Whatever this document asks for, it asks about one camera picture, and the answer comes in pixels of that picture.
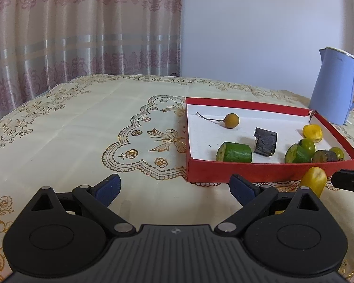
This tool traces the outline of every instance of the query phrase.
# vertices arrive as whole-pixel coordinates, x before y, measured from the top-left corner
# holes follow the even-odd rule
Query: cream floral tablecloth
[[[10,274],[3,236],[43,185],[68,192],[118,173],[122,190],[110,209],[137,228],[215,226],[237,211],[228,185],[184,180],[187,96],[308,105],[283,90],[148,75],[83,76],[25,103],[0,121],[0,281]],[[354,113],[350,122],[336,128],[354,147]],[[273,185],[294,191],[298,182]],[[321,200],[348,237],[341,272],[354,282],[354,193],[328,182]]]

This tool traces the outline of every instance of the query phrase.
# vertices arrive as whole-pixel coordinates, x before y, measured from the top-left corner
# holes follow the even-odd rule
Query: curtain
[[[0,0],[0,119],[77,76],[180,71],[181,0]]]

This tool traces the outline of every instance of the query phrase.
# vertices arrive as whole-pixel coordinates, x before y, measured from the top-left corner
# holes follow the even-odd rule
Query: white wall
[[[182,76],[310,97],[326,46],[354,54],[354,0],[183,0]]]

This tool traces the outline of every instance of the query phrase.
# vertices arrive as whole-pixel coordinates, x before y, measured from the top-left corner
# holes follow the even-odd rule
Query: triangular hole
[[[299,209],[308,209],[310,211],[318,211],[316,203],[312,200],[309,194],[304,194],[300,200]]]
[[[32,211],[43,211],[45,209],[52,209],[50,198],[48,195],[42,195],[37,203],[32,208]]]

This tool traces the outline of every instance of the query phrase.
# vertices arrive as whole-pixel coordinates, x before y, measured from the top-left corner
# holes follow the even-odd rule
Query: twig
[[[206,120],[209,120],[209,121],[219,121],[219,122],[224,121],[224,119],[222,119],[222,120],[218,120],[218,119],[208,119],[208,118],[206,118],[206,117],[203,117],[201,114],[199,114],[199,112],[197,112],[197,115],[198,115],[199,117],[201,117],[201,118],[203,118],[203,119],[206,119]]]

